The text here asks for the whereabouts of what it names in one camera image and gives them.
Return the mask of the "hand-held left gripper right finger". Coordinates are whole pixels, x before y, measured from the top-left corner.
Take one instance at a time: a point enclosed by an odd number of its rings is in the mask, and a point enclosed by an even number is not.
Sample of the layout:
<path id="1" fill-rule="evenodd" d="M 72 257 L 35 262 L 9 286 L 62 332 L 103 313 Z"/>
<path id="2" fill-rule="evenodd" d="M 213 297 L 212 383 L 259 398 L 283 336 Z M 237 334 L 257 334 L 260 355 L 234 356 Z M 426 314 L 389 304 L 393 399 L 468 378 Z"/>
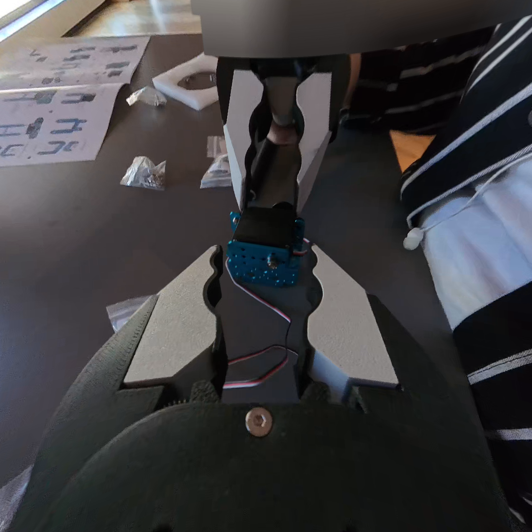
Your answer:
<path id="1" fill-rule="evenodd" d="M 353 387 L 400 385 L 366 290 L 318 245 L 302 257 L 300 398 L 322 383 L 331 400 L 347 400 Z"/>

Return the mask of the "white foam insert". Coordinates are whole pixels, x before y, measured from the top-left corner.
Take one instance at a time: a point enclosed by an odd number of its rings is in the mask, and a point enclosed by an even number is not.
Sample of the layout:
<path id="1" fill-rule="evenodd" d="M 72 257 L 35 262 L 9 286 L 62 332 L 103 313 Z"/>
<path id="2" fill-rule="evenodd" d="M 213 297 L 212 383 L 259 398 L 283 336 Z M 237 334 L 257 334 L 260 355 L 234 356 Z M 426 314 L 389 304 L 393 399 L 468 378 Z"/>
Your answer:
<path id="1" fill-rule="evenodd" d="M 163 95 L 189 108 L 201 111 L 218 101 L 216 82 L 206 89 L 190 89 L 180 85 L 187 78 L 198 74 L 216 74 L 218 58 L 201 53 L 152 79 L 153 86 Z"/>

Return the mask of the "black white-striped jacket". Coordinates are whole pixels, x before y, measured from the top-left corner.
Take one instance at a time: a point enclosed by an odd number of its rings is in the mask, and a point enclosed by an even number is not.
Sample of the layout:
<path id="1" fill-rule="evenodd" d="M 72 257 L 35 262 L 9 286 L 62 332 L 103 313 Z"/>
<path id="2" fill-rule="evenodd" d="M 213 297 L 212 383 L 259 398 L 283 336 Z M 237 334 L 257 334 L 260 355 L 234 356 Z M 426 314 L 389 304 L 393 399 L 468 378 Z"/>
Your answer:
<path id="1" fill-rule="evenodd" d="M 409 230 L 531 146 L 531 15 L 349 59 L 346 128 L 433 136 L 402 175 Z M 510 511 L 530 530 L 531 282 L 452 332 Z"/>

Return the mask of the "printed instruction sheet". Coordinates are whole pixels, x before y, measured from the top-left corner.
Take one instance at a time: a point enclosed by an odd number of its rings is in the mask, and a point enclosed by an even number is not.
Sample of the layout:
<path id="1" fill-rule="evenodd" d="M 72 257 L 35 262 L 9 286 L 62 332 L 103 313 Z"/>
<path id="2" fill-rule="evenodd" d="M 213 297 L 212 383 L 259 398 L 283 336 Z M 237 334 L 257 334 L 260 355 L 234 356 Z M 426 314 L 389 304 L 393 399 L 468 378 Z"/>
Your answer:
<path id="1" fill-rule="evenodd" d="M 94 161 L 122 84 L 1 91 L 1 167 Z"/>
<path id="2" fill-rule="evenodd" d="M 150 36 L 61 38 L 1 59 L 1 90 L 129 84 Z"/>

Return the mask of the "dark grey desk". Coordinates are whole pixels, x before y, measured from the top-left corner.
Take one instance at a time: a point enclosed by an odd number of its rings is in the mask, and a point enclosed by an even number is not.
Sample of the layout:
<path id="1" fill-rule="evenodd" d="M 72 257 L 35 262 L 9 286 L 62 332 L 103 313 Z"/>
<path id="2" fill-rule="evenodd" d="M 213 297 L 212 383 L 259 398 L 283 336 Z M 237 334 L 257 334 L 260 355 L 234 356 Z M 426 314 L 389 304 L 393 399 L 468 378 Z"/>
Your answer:
<path id="1" fill-rule="evenodd" d="M 28 468 L 50 417 L 112 335 L 106 307 L 162 289 L 226 246 L 231 187 L 200 189 L 217 105 L 126 98 L 196 56 L 198 35 L 152 37 L 117 97 L 95 161 L 1 169 L 1 486 Z M 134 157 L 166 161 L 163 191 L 120 184 Z M 453 392 L 467 381 L 420 250 L 403 249 L 389 134 L 341 128 L 305 205 L 306 236 L 396 316 Z"/>

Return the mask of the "white shirt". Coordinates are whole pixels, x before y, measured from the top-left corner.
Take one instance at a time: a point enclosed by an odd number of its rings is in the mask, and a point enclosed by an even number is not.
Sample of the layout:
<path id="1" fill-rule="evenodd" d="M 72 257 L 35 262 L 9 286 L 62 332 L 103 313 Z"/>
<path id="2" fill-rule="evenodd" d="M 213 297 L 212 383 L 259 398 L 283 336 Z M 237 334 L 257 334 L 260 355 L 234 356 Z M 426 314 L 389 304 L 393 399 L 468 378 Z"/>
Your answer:
<path id="1" fill-rule="evenodd" d="M 415 226 L 454 330 L 531 282 L 531 156 L 425 208 Z"/>

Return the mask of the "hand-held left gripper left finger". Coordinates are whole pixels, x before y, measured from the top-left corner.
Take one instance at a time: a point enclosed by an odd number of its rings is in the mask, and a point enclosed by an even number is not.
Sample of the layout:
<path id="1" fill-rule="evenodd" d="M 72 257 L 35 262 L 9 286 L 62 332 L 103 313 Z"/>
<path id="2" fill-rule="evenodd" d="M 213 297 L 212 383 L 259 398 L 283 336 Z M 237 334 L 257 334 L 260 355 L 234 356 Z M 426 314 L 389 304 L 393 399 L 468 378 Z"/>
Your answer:
<path id="1" fill-rule="evenodd" d="M 224 338 L 216 306 L 222 293 L 223 251 L 211 246 L 157 294 L 154 309 L 125 374 L 126 388 L 224 378 Z"/>

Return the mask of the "black servo with blue bracket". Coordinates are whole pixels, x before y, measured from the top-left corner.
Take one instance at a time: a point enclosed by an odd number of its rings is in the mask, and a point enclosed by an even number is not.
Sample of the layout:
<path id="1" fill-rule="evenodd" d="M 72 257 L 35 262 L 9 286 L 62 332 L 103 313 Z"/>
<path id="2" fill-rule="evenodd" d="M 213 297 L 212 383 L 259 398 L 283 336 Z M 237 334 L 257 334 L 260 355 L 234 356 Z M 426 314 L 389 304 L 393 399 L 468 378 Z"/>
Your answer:
<path id="1" fill-rule="evenodd" d="M 293 287 L 306 254 L 305 222 L 289 203 L 249 206 L 230 214 L 232 238 L 227 269 L 234 281 L 268 287 Z"/>

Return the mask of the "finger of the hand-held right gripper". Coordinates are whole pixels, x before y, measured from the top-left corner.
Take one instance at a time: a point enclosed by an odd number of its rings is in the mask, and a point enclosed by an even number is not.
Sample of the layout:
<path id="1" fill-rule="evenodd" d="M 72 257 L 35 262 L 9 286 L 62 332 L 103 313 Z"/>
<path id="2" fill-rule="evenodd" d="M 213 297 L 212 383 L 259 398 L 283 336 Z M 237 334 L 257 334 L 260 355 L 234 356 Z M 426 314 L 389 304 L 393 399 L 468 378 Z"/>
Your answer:
<path id="1" fill-rule="evenodd" d="M 296 89 L 296 104 L 303 118 L 303 133 L 298 144 L 301 165 L 296 178 L 297 208 L 304 207 L 310 196 L 331 138 L 330 96 L 330 72 L 313 73 Z"/>
<path id="2" fill-rule="evenodd" d="M 254 159 L 254 112 L 259 108 L 264 87 L 251 70 L 234 71 L 227 121 L 223 127 L 231 173 L 232 189 L 238 209 L 244 209 L 251 165 Z"/>

